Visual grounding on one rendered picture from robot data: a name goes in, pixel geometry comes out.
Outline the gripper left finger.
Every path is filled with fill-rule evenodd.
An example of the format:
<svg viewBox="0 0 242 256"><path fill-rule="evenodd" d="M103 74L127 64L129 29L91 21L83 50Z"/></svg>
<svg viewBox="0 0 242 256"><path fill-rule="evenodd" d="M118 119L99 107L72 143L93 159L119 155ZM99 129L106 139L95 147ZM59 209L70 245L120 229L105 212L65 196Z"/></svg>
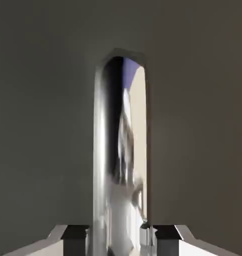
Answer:
<svg viewBox="0 0 242 256"><path fill-rule="evenodd" d="M47 238L3 256L89 256L88 225L56 225Z"/></svg>

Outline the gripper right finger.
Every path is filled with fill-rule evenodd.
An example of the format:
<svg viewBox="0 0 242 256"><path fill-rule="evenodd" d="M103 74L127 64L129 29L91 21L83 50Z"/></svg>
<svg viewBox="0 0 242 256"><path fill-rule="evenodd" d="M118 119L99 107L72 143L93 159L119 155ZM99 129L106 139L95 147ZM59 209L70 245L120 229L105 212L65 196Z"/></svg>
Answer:
<svg viewBox="0 0 242 256"><path fill-rule="evenodd" d="M240 256L194 237L185 225L153 225L155 256Z"/></svg>

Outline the curved silver metal handle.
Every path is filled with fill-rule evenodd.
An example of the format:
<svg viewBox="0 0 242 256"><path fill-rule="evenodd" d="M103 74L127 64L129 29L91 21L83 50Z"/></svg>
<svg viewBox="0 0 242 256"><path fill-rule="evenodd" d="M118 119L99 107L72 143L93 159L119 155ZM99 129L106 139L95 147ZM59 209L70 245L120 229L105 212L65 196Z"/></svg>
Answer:
<svg viewBox="0 0 242 256"><path fill-rule="evenodd" d="M90 256L140 256L152 243L145 57L111 50L95 72Z"/></svg>

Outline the dark grey drawer front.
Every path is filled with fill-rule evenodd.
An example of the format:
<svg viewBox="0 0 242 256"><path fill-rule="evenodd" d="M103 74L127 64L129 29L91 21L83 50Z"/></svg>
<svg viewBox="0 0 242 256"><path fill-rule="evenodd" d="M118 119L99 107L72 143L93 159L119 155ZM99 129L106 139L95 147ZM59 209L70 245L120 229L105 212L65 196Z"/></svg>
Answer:
<svg viewBox="0 0 242 256"><path fill-rule="evenodd" d="M150 219L242 256L242 0L0 0L0 256L93 219L94 77L149 77Z"/></svg>

